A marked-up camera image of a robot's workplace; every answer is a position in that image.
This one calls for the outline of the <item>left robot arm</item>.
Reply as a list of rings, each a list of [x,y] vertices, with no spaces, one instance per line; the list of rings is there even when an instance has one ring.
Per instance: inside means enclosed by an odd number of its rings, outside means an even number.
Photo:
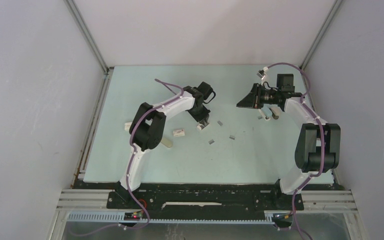
[[[155,149],[163,139],[166,121],[174,116],[188,112],[197,122],[197,128],[203,130],[209,125],[210,110],[205,107],[210,95],[216,96],[215,91],[206,82],[199,86],[185,86],[163,82],[155,79],[166,88],[179,89],[173,97],[157,104],[142,103],[129,128],[130,157],[126,171],[119,180],[121,185],[118,201],[125,208],[133,208],[138,202],[137,190],[142,182],[145,163],[148,162],[151,150]]]

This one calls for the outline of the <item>olive green stapler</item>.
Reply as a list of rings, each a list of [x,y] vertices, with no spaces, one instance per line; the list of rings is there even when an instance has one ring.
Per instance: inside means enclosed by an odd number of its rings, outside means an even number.
[[[161,139],[160,143],[169,149],[173,147],[173,142],[170,139],[165,137]]]

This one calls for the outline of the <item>white stapler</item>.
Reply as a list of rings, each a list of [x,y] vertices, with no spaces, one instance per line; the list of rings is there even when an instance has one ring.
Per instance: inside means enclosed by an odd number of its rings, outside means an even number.
[[[126,122],[126,123],[124,124],[124,130],[125,130],[125,131],[129,131],[131,125],[132,125],[132,122]]]

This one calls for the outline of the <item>staple tray box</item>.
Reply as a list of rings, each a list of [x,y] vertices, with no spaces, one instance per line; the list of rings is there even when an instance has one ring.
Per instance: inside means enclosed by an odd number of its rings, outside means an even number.
[[[198,129],[199,131],[202,131],[203,129],[205,129],[205,128],[208,127],[209,125],[210,125],[209,122],[204,121],[204,122],[199,122],[198,125],[197,125],[196,127],[197,127],[197,129]]]

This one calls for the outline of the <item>beige brown stapler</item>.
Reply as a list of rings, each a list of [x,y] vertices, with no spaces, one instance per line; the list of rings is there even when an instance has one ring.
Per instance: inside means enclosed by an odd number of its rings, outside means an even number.
[[[278,120],[280,115],[281,115],[281,113],[282,113],[281,109],[279,107],[277,107],[277,106],[272,106],[269,109],[272,112],[272,118],[274,120]]]

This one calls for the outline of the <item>light blue stapler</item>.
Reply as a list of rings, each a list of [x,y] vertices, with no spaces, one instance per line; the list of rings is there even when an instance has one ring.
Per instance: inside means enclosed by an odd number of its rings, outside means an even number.
[[[258,112],[260,113],[261,119],[264,119],[265,121],[271,120],[271,117],[266,115],[266,113],[262,109],[258,109]]]

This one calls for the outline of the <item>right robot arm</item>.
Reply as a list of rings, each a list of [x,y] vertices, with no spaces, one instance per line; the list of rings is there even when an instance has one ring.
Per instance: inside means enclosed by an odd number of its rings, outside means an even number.
[[[278,183],[280,190],[271,194],[271,204],[284,209],[291,196],[298,194],[310,180],[337,168],[340,159],[341,128],[322,119],[305,102],[304,94],[295,91],[293,74],[278,74],[275,87],[260,70],[260,83],[254,83],[250,92],[236,107],[261,111],[264,105],[276,105],[289,115],[300,128],[294,152],[295,166]]]

